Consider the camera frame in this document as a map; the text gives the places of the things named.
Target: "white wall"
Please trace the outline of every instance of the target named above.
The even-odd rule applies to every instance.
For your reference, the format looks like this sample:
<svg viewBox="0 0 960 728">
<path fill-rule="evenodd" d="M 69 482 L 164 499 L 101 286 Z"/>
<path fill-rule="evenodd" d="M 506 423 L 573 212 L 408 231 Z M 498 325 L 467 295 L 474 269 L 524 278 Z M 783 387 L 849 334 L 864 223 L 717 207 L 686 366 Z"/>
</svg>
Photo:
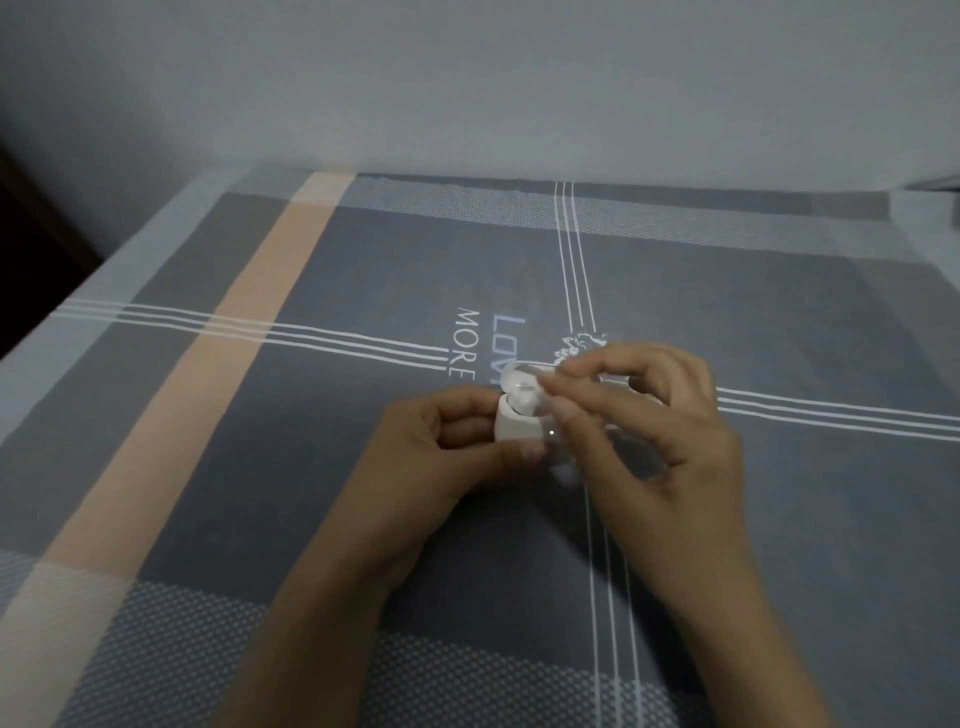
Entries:
<svg viewBox="0 0 960 728">
<path fill-rule="evenodd" d="M 198 170 L 877 189 L 960 169 L 958 0 L 0 0 L 0 138 L 105 252 Z"/>
</svg>

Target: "bed sheet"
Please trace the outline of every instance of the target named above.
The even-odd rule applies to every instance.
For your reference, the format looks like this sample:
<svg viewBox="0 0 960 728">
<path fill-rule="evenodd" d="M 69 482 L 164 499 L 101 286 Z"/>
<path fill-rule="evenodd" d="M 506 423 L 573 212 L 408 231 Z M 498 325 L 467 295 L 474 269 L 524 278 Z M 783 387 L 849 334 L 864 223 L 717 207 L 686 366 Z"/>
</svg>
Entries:
<svg viewBox="0 0 960 728">
<path fill-rule="evenodd" d="M 215 169 L 0 362 L 0 714 L 196 725 L 384 404 L 612 339 L 706 358 L 769 593 L 843 724 L 960 719 L 960 209 Z M 583 489 L 470 497 L 369 725 L 710 725 Z"/>
</svg>

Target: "patterned fabric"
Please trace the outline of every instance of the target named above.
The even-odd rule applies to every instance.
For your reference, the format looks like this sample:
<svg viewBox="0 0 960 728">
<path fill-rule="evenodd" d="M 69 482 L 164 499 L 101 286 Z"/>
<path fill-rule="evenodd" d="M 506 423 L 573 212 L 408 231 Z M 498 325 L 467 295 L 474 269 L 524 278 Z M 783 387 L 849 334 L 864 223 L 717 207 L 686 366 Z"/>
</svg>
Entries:
<svg viewBox="0 0 960 728">
<path fill-rule="evenodd" d="M 957 208 L 210 171 L 0 362 L 0 724 L 203 724 L 384 404 L 614 338 L 711 363 L 841 721 L 954 724 Z M 575 481 L 454 512 L 385 611 L 365 724 L 711 724 Z"/>
</svg>

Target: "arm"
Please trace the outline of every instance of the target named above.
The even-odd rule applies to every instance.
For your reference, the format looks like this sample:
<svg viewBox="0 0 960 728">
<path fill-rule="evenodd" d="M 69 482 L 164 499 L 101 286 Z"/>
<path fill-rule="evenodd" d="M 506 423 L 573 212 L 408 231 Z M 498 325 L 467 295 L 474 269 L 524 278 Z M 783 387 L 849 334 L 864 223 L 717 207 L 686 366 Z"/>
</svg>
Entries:
<svg viewBox="0 0 960 728">
<path fill-rule="evenodd" d="M 630 389 L 589 379 L 630 375 Z M 656 344 L 610 344 L 541 378 L 600 518 L 677 622 L 724 725 L 827 728 L 813 681 L 763 592 L 743 517 L 739 438 L 707 364 Z M 588 414 L 646 438 L 666 469 L 635 478 Z"/>
<path fill-rule="evenodd" d="M 538 441 L 491 442 L 499 393 L 457 387 L 390 405 L 291 569 L 213 724 L 355 725 L 387 595 L 474 486 L 525 471 Z"/>
</svg>

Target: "peach stripe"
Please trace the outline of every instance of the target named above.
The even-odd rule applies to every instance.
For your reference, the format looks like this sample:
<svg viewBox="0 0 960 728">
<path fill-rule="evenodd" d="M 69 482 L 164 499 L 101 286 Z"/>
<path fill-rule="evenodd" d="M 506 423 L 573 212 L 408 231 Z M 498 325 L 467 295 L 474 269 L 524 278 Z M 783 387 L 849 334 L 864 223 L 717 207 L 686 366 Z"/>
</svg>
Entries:
<svg viewBox="0 0 960 728">
<path fill-rule="evenodd" d="M 215 313 L 274 321 L 352 179 L 310 177 L 301 191 L 327 204 L 291 202 Z M 259 348 L 198 336 L 50 544 L 43 560 L 53 564 L 34 569 L 8 609 L 16 619 L 0 623 L 2 672 L 13 667 L 0 693 L 4 724 L 49 726 L 56 720 Z M 108 574 L 117 579 L 111 583 L 126 586 L 104 590 L 97 586 L 102 577 L 67 582 L 56 578 L 60 572 Z M 85 605 L 84 619 L 64 616 L 51 624 L 54 606 L 65 598 Z M 5 651 L 8 646 L 14 650 Z M 8 654 L 16 655 L 16 666 L 8 665 Z"/>
</svg>

